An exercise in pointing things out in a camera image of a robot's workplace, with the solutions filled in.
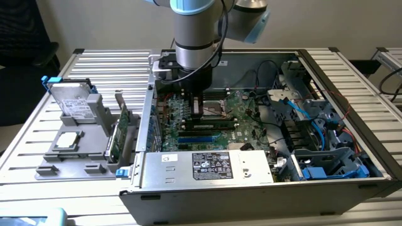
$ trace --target side panel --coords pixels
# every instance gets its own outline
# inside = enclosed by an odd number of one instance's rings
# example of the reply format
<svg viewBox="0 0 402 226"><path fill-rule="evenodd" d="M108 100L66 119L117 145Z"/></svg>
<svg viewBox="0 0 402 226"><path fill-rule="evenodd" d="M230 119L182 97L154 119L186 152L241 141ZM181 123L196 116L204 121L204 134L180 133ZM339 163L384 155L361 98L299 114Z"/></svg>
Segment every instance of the side panel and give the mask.
<svg viewBox="0 0 402 226"><path fill-rule="evenodd" d="M120 199L138 225L341 214L393 184L329 185L125 194Z"/></svg>

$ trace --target slotted metal surface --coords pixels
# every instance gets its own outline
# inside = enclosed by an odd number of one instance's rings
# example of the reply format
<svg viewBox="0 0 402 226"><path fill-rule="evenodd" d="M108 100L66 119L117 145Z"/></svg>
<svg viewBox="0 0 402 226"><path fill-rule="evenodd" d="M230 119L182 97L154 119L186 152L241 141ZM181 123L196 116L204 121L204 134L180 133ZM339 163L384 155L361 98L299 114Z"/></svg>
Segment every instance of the slotted metal surface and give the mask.
<svg viewBox="0 0 402 226"><path fill-rule="evenodd" d="M120 112L114 90L122 90L128 109L141 114L149 76L148 55L148 50L85 50L70 57L59 75L65 79L89 78L102 95L102 104L112 113ZM61 126L59 115L59 107L46 95L42 107L1 167L1 184L37 183L34 168L42 161L42 154Z"/></svg>
<svg viewBox="0 0 402 226"><path fill-rule="evenodd" d="M353 76L345 72L347 66L336 55L327 49L309 50L319 65L325 65L325 72L332 76ZM117 113L117 105L113 99L113 91L124 90L124 98L132 110L140 113L140 103L144 93L144 74L148 75L148 51L89 51L81 55L73 55L61 74L67 78L90 78L102 94L104 103ZM351 95L355 88L365 86L359 81L336 82L340 91L351 89L348 101L351 104L368 104L368 109L383 109L371 106L381 103L375 96ZM19 207L62 207L73 219L74 225L96 226L128 226L136 225L132 216L117 197L117 190L124 181L98 180L74 182L37 182L33 179L34 168L42 160L42 153L47 150L55 131L61 125L59 109L53 100L46 96L35 108L30 120L25 123L10 145L10 155L1 159L0 165L0 208ZM359 112L373 129L380 129L377 122L395 122L395 116L389 111ZM387 150L402 163L400 143L392 138L397 134L384 136L391 139L383 143ZM270 219L257 221L228 222L201 224L198 226L392 226L400 225L402 220L402 191L395 192L387 198L375 198L353 207L341 216L307 217Z"/></svg>
<svg viewBox="0 0 402 226"><path fill-rule="evenodd" d="M385 48L392 55L392 58L402 64L402 48Z"/></svg>
<svg viewBox="0 0 402 226"><path fill-rule="evenodd" d="M380 97L376 88L340 53L331 52L328 49L309 50L308 53L373 135L402 165L402 158L397 156L402 152L400 112L387 98Z"/></svg>

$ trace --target black cable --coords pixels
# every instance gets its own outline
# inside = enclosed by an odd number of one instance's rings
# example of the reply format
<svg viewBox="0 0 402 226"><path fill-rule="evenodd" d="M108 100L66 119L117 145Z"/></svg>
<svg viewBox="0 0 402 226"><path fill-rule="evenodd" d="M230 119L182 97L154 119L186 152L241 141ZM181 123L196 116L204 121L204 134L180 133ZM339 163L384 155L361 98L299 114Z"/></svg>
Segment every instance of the black cable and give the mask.
<svg viewBox="0 0 402 226"><path fill-rule="evenodd" d="M395 71L392 71L387 76L384 76L384 78L380 80L380 82L379 82L379 92L381 93L381 94L385 94L385 95L393 95L393 96L397 96L397 95L402 95L402 93L397 93L399 92L399 90L397 90L397 92L395 92L395 93L388 93L388 92L384 92L383 90L381 90L381 86L383 86L383 83L385 82L385 80L393 75L393 74L396 74L396 73L399 73L402 71L402 67L399 68L399 69L396 69Z"/></svg>
<svg viewBox="0 0 402 226"><path fill-rule="evenodd" d="M172 48L172 47L173 47L174 40L176 40L174 38L170 40L169 48Z"/></svg>
<svg viewBox="0 0 402 226"><path fill-rule="evenodd" d="M273 144L276 141L278 140L284 140L284 137L282 138L278 138L277 140L273 140L272 142L268 143L268 145Z"/></svg>
<svg viewBox="0 0 402 226"><path fill-rule="evenodd" d="M277 126L276 124L269 123L269 122L257 121L252 116L248 116L248 117L249 117L254 122L258 122L258 123L265 124L265 125L276 126L276 127L280 129L280 126Z"/></svg>
<svg viewBox="0 0 402 226"><path fill-rule="evenodd" d="M188 79L192 75L194 75L209 63L210 61L214 59L214 56L216 54L218 53L220 51L220 48L222 47L222 41L225 39L225 34L226 34L226 28L228 28L228 15L226 15L226 8L225 8L225 4L224 4L224 0L220 0L221 2L221 6L222 6L222 15L224 15L224 26L222 26L222 33L221 33L221 37L220 37L220 41L218 41L218 44L217 44L217 47L210 55L210 57L208 58L208 60L201 64L201 66L194 69L188 75L185 75L184 77L176 79L176 80L172 80L172 81L165 81L165 80L160 80L160 82L162 84L173 84L176 82L180 82L182 81L184 79Z"/></svg>
<svg viewBox="0 0 402 226"><path fill-rule="evenodd" d="M257 72L252 70L254 73L254 89L258 87L258 78L257 78Z"/></svg>
<svg viewBox="0 0 402 226"><path fill-rule="evenodd" d="M221 52L222 52L222 50L220 49L220 51L218 51L218 53L217 53L217 61L216 61L216 64L212 66L212 68L217 67L217 65L218 65L218 63L220 63Z"/></svg>
<svg viewBox="0 0 402 226"><path fill-rule="evenodd" d="M261 67L262 64L266 63L266 62L269 62L270 64L273 64L273 66L274 66L274 68L276 68L276 79L278 79L278 66L277 66L277 64L276 64L276 62L274 62L273 60L264 60L264 61L258 64L258 66L257 66L257 68L256 68L256 77L258 77L258 70L260 70L260 67Z"/></svg>
<svg viewBox="0 0 402 226"><path fill-rule="evenodd" d="M399 87L396 88L395 93L399 93L400 89L402 89L402 83L400 83ZM393 96L391 97L391 102L393 102L393 100L396 99L396 96L397 95L393 94Z"/></svg>
<svg viewBox="0 0 402 226"><path fill-rule="evenodd" d="M232 10L234 2L236 2L236 0L232 0L232 6L230 6L230 8L229 8L229 10L228 10L228 11L230 11L230 10Z"/></svg>

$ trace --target hard drive label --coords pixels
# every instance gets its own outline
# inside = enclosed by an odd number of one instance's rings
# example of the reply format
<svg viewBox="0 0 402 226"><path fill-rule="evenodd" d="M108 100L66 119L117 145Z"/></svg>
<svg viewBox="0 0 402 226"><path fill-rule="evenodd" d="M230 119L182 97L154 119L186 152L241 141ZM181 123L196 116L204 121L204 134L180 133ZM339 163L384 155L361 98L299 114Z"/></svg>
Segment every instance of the hard drive label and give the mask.
<svg viewBox="0 0 402 226"><path fill-rule="evenodd" d="M83 99L62 100L62 103L73 119L93 119L90 108Z"/></svg>
<svg viewBox="0 0 402 226"><path fill-rule="evenodd" d="M228 152L192 153L192 178L194 180L232 179Z"/></svg>

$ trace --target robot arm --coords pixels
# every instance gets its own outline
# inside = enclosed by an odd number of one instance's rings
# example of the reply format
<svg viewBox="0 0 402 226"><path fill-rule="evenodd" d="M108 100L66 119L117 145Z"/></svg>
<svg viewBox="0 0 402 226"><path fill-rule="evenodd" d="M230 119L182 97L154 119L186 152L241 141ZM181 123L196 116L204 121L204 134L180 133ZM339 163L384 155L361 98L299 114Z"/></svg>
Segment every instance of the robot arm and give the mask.
<svg viewBox="0 0 402 226"><path fill-rule="evenodd" d="M190 115L202 115L201 92L210 86L210 62L221 51L222 40L254 43L265 26L269 11L265 0L145 0L174 12L177 79L190 93ZM220 39L217 47L213 41Z"/></svg>

